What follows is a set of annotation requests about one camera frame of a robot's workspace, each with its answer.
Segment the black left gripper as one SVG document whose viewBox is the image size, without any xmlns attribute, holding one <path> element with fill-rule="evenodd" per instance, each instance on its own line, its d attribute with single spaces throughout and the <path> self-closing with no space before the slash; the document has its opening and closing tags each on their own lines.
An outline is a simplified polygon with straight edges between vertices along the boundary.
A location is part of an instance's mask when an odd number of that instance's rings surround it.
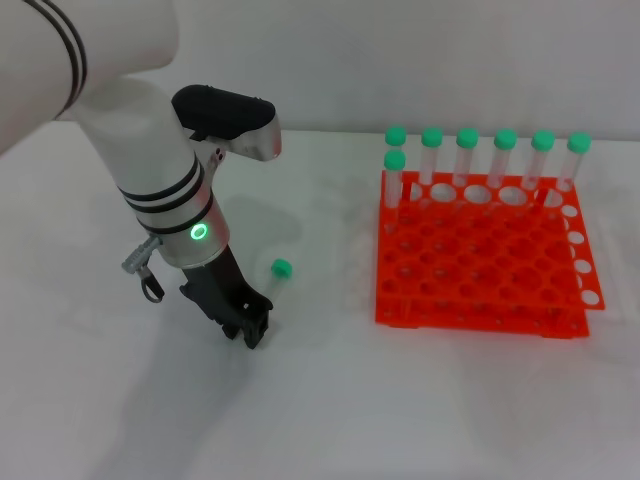
<svg viewBox="0 0 640 480">
<path fill-rule="evenodd" d="M 244 326 L 245 345 L 253 350 L 269 328 L 273 304 L 245 280 L 229 246 L 204 266 L 184 269 L 181 293 L 234 340 Z"/>
</svg>

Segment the orange test tube rack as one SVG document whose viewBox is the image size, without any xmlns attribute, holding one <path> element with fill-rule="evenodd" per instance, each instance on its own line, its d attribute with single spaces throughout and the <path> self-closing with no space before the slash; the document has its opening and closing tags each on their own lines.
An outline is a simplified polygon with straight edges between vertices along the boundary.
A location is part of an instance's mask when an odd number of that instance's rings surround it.
<svg viewBox="0 0 640 480">
<path fill-rule="evenodd" d="M 552 177 L 492 190 L 482 174 L 457 188 L 447 173 L 422 186 L 407 171 L 397 209 L 379 211 L 379 324 L 571 339 L 604 306 L 579 197 Z"/>
</svg>

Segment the green-capped clear test tube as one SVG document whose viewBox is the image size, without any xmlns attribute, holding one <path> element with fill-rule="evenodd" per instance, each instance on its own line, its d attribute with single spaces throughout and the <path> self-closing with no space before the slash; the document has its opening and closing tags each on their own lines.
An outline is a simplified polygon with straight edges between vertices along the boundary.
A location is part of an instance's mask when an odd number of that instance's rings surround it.
<svg viewBox="0 0 640 480">
<path fill-rule="evenodd" d="M 487 176 L 487 186 L 498 189 L 503 183 L 512 150 L 517 143 L 517 134 L 512 129 L 501 129 L 494 137 L 494 155 Z"/>
<path fill-rule="evenodd" d="M 273 304 L 288 285 L 293 276 L 293 266 L 285 259 L 277 258 L 271 265 L 271 278 L 268 282 L 265 295 Z"/>
<path fill-rule="evenodd" d="M 443 141 L 443 132 L 440 128 L 426 128 L 421 135 L 421 161 L 419 172 L 419 184 L 422 190 L 421 206 L 426 206 L 429 201 L 429 191 L 433 185 L 434 175 L 437 171 L 439 149 Z"/>
<path fill-rule="evenodd" d="M 388 234 L 398 223 L 405 164 L 406 156 L 401 150 L 389 150 L 384 156 L 384 229 Z"/>
<path fill-rule="evenodd" d="M 479 134 L 474 128 L 462 128 L 457 133 L 457 153 L 452 174 L 452 184 L 455 187 L 467 185 L 474 149 L 478 140 Z"/>
<path fill-rule="evenodd" d="M 534 191 L 542 175 L 549 152 L 555 143 L 555 135 L 549 130 L 536 131 L 531 139 L 531 155 L 522 176 L 521 188 Z"/>
<path fill-rule="evenodd" d="M 406 137 L 407 137 L 407 133 L 403 127 L 400 127 L 400 126 L 390 127 L 385 133 L 385 143 L 387 146 L 386 153 L 389 150 L 403 151 L 403 148 L 406 142 Z"/>
<path fill-rule="evenodd" d="M 591 136 L 584 131 L 569 135 L 566 154 L 556 179 L 555 189 L 558 192 L 566 193 L 572 189 L 582 161 L 591 148 L 591 142 Z"/>
</svg>

